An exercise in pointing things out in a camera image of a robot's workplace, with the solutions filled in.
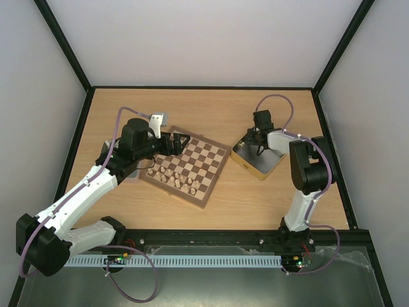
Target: wooden chessboard frame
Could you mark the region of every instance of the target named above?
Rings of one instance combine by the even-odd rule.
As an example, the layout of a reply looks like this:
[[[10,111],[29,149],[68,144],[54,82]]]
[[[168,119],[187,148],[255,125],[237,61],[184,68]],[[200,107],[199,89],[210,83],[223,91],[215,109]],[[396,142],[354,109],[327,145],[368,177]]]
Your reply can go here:
[[[194,195],[191,195],[190,192],[184,192],[181,189],[170,186],[169,184],[167,184],[167,182],[157,180],[154,177],[148,175],[148,171],[149,171],[148,169],[144,169],[143,171],[141,171],[141,174],[139,175],[139,178],[141,180],[146,181],[149,184],[154,185],[155,187],[158,187],[158,188],[160,188],[160,189],[162,189],[162,190],[164,190],[164,191],[178,197],[178,198],[186,200],[186,201],[188,201],[188,202],[190,202],[190,203],[192,203],[194,205],[197,205],[198,207],[204,209],[206,207],[206,204],[207,204],[207,201],[209,200],[210,195],[212,194],[213,188],[214,188],[217,180],[219,179],[220,173],[222,172],[222,170],[224,168],[224,165],[226,164],[226,162],[227,162],[227,160],[228,160],[228,158],[230,156],[231,147],[227,146],[227,145],[224,145],[224,144],[221,144],[219,142],[216,142],[216,141],[214,141],[212,139],[205,138],[202,135],[195,134],[195,133],[193,133],[191,131],[187,131],[187,130],[185,130],[183,128],[180,128],[180,127],[177,127],[177,126],[172,126],[170,128],[170,130],[169,130],[169,133],[171,133],[171,134],[174,133],[174,132],[179,132],[179,133],[182,133],[182,134],[190,135],[190,141],[188,142],[188,145],[190,144],[190,142],[193,139],[198,139],[199,141],[203,141],[203,142],[208,143],[208,144],[210,144],[212,146],[219,147],[220,149],[223,149],[225,151],[224,155],[222,156],[222,160],[220,161],[220,164],[217,166],[216,173],[214,174],[213,178],[211,179],[211,182],[210,182],[209,186],[207,187],[207,190],[206,190],[206,192],[204,194],[204,197],[200,200],[199,198],[195,197]],[[177,156],[176,158],[180,159],[180,157],[182,157],[182,155],[184,155],[184,153]]]

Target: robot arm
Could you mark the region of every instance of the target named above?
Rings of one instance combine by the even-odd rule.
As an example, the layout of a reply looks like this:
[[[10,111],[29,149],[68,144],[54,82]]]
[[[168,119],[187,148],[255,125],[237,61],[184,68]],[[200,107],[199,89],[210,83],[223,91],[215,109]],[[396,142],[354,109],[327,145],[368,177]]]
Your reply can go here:
[[[293,202],[288,213],[284,216],[285,226],[290,232],[302,232],[308,229],[307,221],[310,220],[315,206],[321,196],[317,197],[328,182],[328,172],[325,164],[312,146],[312,144],[286,134],[281,129],[275,129],[271,122],[269,111],[253,113],[254,128],[247,132],[247,143],[259,146],[259,154],[263,150],[277,150],[282,154],[289,154],[291,163],[291,178],[295,188]],[[312,138],[312,141],[322,150],[330,162],[332,169],[332,183],[336,181],[336,171],[329,151],[328,144],[323,137]]]
[[[110,242],[120,245],[125,227],[111,217],[103,217],[87,227],[71,228],[96,201],[137,170],[139,161],[152,159],[155,154],[180,155],[183,152],[190,136],[174,133],[171,140],[169,133],[160,133],[164,118],[163,114],[154,114],[149,124],[138,118],[129,120],[104,169],[108,150],[101,153],[89,173],[61,199],[35,217],[24,214],[16,225],[17,253],[22,254],[32,233],[49,217],[26,254],[26,260],[46,276],[58,272],[70,257],[78,253]],[[99,172],[99,176],[88,181]],[[84,187],[72,195],[81,185]],[[68,196],[71,198],[64,206],[53,213]]]

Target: white perforated rail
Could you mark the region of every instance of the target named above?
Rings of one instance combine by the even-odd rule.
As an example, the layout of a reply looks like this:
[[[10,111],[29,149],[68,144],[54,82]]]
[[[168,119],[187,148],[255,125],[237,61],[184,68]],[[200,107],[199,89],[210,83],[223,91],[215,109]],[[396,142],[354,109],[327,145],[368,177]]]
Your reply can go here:
[[[107,263],[107,255],[77,255],[65,264],[66,267],[101,267]],[[156,267],[252,267],[281,268],[280,256],[162,256],[151,255]],[[116,267],[150,267],[142,256],[112,264]]]

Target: white wall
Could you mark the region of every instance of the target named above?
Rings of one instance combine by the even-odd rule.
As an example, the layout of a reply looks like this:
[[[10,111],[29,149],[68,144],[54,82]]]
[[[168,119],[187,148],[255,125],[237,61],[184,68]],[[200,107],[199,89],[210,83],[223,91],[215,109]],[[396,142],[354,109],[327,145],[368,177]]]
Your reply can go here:
[[[92,85],[314,86],[360,0],[49,0]]]
[[[408,12],[408,1],[375,1],[321,93],[354,212],[395,306],[409,300]]]
[[[53,201],[85,92],[34,1],[0,2],[0,306],[17,280],[15,223]]]

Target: wooden tabletop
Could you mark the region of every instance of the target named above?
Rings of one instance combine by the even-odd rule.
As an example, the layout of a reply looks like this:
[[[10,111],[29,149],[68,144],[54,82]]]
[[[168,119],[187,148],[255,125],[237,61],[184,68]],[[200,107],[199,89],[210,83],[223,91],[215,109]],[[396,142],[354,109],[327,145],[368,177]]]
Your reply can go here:
[[[233,146],[253,126],[256,104],[270,93],[283,94],[293,101],[295,115],[289,131],[308,137],[322,135],[310,91],[97,89],[68,189],[89,171],[104,141],[112,137],[121,106],[147,114],[167,112],[167,128],[176,125]],[[270,98],[261,107],[267,108],[274,125],[282,127],[290,114],[287,102]],[[120,130],[132,117],[134,114],[123,112]],[[273,230],[287,213],[294,192],[289,157],[285,157],[265,181],[259,181],[229,158],[205,209],[141,180],[123,182],[94,204],[75,227],[112,216],[133,229]],[[322,196],[311,223],[348,229],[336,184]]]

